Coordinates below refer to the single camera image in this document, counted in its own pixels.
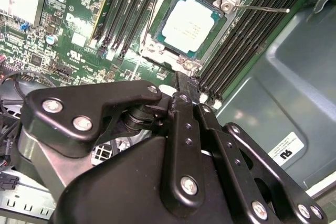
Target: white label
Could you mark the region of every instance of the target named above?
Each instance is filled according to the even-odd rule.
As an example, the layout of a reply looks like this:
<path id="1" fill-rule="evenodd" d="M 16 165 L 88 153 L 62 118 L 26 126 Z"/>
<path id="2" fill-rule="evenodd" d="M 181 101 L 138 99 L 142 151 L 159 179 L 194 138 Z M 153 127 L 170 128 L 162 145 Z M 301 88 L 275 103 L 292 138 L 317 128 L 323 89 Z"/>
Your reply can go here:
<path id="1" fill-rule="evenodd" d="M 304 144 L 294 132 L 289 133 L 268 155 L 279 165 L 283 165 L 297 154 Z"/>

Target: screw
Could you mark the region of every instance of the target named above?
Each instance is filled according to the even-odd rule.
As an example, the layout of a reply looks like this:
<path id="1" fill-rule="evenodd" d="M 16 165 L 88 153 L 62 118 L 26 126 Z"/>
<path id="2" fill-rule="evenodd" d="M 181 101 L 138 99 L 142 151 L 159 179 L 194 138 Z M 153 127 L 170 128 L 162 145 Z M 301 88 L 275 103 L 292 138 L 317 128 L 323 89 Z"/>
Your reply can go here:
<path id="1" fill-rule="evenodd" d="M 225 11 L 225 12 L 229 11 L 230 8 L 231 8 L 231 4 L 228 3 L 228 2 L 227 2 L 227 3 L 224 3 L 224 4 L 222 5 L 222 10 Z"/>
<path id="2" fill-rule="evenodd" d="M 310 206 L 310 209 L 319 219 L 323 218 L 321 212 L 315 206 Z"/>
<path id="3" fill-rule="evenodd" d="M 197 185 L 195 180 L 190 177 L 182 177 L 181 178 L 181 186 L 186 194 L 195 195 L 197 194 Z"/>
<path id="4" fill-rule="evenodd" d="M 265 207 L 258 201 L 252 202 L 252 207 L 254 210 L 254 213 L 262 220 L 267 220 L 267 212 Z"/>
<path id="5" fill-rule="evenodd" d="M 210 112 L 210 109 L 209 109 L 207 106 L 205 106 L 205 105 L 203 106 L 203 110 L 204 110 L 205 112 L 208 112 L 208 113 Z"/>
<path id="6" fill-rule="evenodd" d="M 309 212 L 308 212 L 308 209 L 307 209 L 304 205 L 299 204 L 299 205 L 298 205 L 298 208 L 299 208 L 300 213 L 301 213 L 304 217 L 306 217 L 307 219 L 310 219 L 310 214 L 309 214 Z"/>
<path id="7" fill-rule="evenodd" d="M 46 100 L 42 103 L 42 108 L 49 113 L 58 113 L 63 109 L 63 105 L 56 100 Z"/>
<path id="8" fill-rule="evenodd" d="M 92 129 L 92 122 L 90 121 L 90 119 L 84 116 L 79 116 L 75 118 L 72 123 L 74 127 L 79 131 L 89 131 L 90 129 Z"/>
<path id="9" fill-rule="evenodd" d="M 156 90 L 156 87 L 154 87 L 154 86 L 148 86 L 147 88 L 148 88 L 149 91 L 151 91 L 151 92 L 154 93 L 154 94 L 157 94 L 157 92 L 158 92 L 158 91 Z"/>
<path id="10" fill-rule="evenodd" d="M 183 101 L 185 101 L 185 102 L 188 102 L 188 101 L 189 101 L 188 97 L 187 97 L 186 95 L 184 95 L 184 94 L 181 94 L 181 95 L 180 95 L 180 98 L 181 98 Z"/>
<path id="11" fill-rule="evenodd" d="M 236 132 L 237 134 L 240 133 L 240 130 L 238 129 L 237 126 L 232 126 L 232 130 L 233 130 L 234 132 Z"/>

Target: cable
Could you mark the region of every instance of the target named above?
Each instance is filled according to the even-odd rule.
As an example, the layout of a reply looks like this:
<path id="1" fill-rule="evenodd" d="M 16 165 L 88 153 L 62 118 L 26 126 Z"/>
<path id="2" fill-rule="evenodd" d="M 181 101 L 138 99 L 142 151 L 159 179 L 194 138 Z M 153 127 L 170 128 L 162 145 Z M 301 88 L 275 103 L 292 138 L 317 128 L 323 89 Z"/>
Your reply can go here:
<path id="1" fill-rule="evenodd" d="M 55 88 L 56 85 L 49 79 L 47 78 L 45 75 L 41 74 L 41 73 L 37 73 L 37 72 L 34 72 L 34 71 L 30 71 L 30 70 L 19 70 L 19 71 L 15 71 L 15 72 L 12 72 L 12 73 L 9 73 L 9 74 L 6 74 L 5 76 L 2 77 L 2 79 L 0 80 L 0 85 L 3 84 L 8 78 L 12 77 L 12 76 L 15 76 L 17 74 L 25 74 L 25 73 L 31 73 L 31 74 L 34 74 L 36 76 L 39 76 L 43 79 L 45 79 L 52 88 Z"/>
<path id="2" fill-rule="evenodd" d="M 15 78 L 13 80 L 13 85 L 14 85 L 14 89 L 16 91 L 16 93 L 22 98 L 24 99 L 26 97 L 26 95 L 24 94 L 24 92 L 22 91 L 22 89 L 20 88 L 20 84 L 17 80 L 17 78 Z"/>

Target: black metal bracket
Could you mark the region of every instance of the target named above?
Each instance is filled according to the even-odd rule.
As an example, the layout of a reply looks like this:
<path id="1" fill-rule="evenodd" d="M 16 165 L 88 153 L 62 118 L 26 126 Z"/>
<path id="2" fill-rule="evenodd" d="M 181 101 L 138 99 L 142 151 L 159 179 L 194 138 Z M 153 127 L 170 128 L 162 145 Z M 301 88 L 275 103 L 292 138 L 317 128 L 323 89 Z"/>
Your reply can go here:
<path id="1" fill-rule="evenodd" d="M 161 91 L 148 81 L 114 82 L 96 85 L 35 90 L 27 95 L 21 122 L 27 133 L 59 153 L 73 158 L 88 155 L 106 129 L 113 129 L 120 115 L 130 106 L 155 104 Z M 57 113 L 48 112 L 43 103 L 55 100 L 62 106 Z M 92 127 L 81 131 L 74 127 L 77 117 L 90 120 Z"/>
<path id="2" fill-rule="evenodd" d="M 178 91 L 172 97 L 147 81 L 37 90 L 27 96 L 19 154 L 33 165 L 50 160 L 53 175 L 67 186 L 61 196 L 64 187 L 55 190 L 60 196 L 55 223 L 64 223 L 68 211 L 85 212 L 92 220 L 118 215 L 127 220 L 117 220 L 122 223 L 198 224 L 209 218 L 210 223 L 327 223 L 323 210 L 246 132 L 232 123 L 221 127 L 214 112 L 199 104 L 194 82 L 175 75 Z M 46 109 L 48 100 L 61 109 Z M 79 116 L 91 127 L 75 127 Z M 95 145 L 141 129 L 151 130 L 152 137 L 89 167 Z M 55 155 L 72 167 L 83 162 L 87 169 L 62 177 L 62 167 L 48 159 Z M 45 166 L 34 167 L 45 172 Z M 108 208 L 113 206 L 109 210 L 96 205 L 105 196 Z M 84 217 L 73 212 L 70 223 L 81 223 Z"/>
<path id="3" fill-rule="evenodd" d="M 228 123 L 223 131 L 234 137 L 259 190 L 282 223 L 327 223 L 316 202 L 241 127 Z"/>
<path id="4" fill-rule="evenodd" d="M 185 218 L 202 205 L 205 191 L 198 122 L 193 118 L 192 100 L 181 92 L 173 95 L 169 126 L 161 198 L 170 212 Z"/>

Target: black cable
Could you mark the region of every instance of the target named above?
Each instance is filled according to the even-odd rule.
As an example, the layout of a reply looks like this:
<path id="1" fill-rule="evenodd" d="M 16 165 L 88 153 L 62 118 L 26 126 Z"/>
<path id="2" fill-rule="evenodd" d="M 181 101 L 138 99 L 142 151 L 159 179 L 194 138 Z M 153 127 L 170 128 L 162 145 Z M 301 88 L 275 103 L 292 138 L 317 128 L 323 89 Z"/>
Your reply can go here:
<path id="1" fill-rule="evenodd" d="M 3 112 L 3 114 L 8 115 L 8 116 L 10 116 L 10 117 L 13 117 L 13 116 L 12 116 L 11 114 L 9 114 L 9 112 L 5 109 L 5 107 L 4 107 L 3 103 L 2 103 L 2 100 L 0 101 L 0 109 L 1 109 L 1 111 Z"/>
<path id="2" fill-rule="evenodd" d="M 2 79 L 0 80 L 0 85 L 3 84 L 8 78 L 10 77 L 13 77 L 17 74 L 27 74 L 27 73 L 31 73 L 31 74 L 34 74 L 36 76 L 39 76 L 43 79 L 45 79 L 52 88 L 55 88 L 56 85 L 49 79 L 47 78 L 45 75 L 41 74 L 41 73 L 37 73 L 37 72 L 34 72 L 34 71 L 31 71 L 31 70 L 18 70 L 18 71 L 15 71 L 15 72 L 12 72 L 12 73 L 9 73 L 9 74 L 6 74 L 5 76 L 2 77 Z"/>
<path id="3" fill-rule="evenodd" d="M 14 85 L 14 89 L 16 91 L 16 93 L 22 98 L 24 99 L 26 97 L 26 95 L 24 94 L 24 92 L 22 91 L 20 84 L 18 82 L 18 80 L 15 78 L 13 80 L 13 85 Z"/>

